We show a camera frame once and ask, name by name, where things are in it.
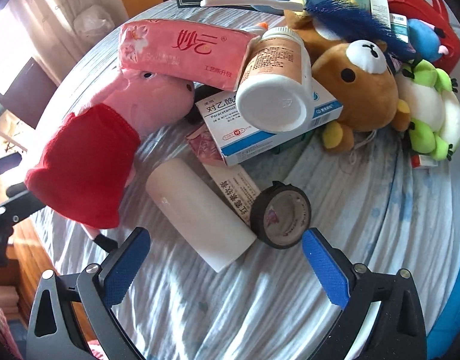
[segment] brown bear plush toy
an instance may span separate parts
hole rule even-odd
[[[370,132],[392,124],[407,130],[410,109],[399,99],[387,66],[385,43],[347,43],[308,14],[285,11],[287,25],[303,39],[312,61],[312,77],[343,105],[340,117],[325,125],[323,145],[340,153],[354,146],[353,132]]]

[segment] orange label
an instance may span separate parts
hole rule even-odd
[[[301,84],[301,48],[284,38],[262,40],[252,53],[241,82],[258,74],[279,74]]]

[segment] small medicine box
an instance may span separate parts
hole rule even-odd
[[[196,105],[225,163],[232,166],[337,119],[342,104],[314,79],[312,88],[313,118],[296,130],[278,134],[258,130],[245,122],[235,105],[235,92],[220,92]]]

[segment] blue plush toy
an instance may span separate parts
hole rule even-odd
[[[449,53],[440,42],[441,38],[445,38],[442,29],[419,19],[409,19],[408,30],[410,44],[424,60],[435,62]]]

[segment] metal screw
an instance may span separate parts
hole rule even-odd
[[[364,274],[367,271],[367,267],[360,262],[355,264],[353,268],[358,274]]]
[[[51,279],[53,277],[53,271],[51,269],[47,269],[42,273],[42,278],[45,280]]]
[[[97,264],[91,264],[85,269],[85,271],[88,274],[94,274],[96,271],[98,271],[98,265]]]
[[[402,276],[404,279],[410,279],[410,272],[406,269],[400,269],[400,276]]]

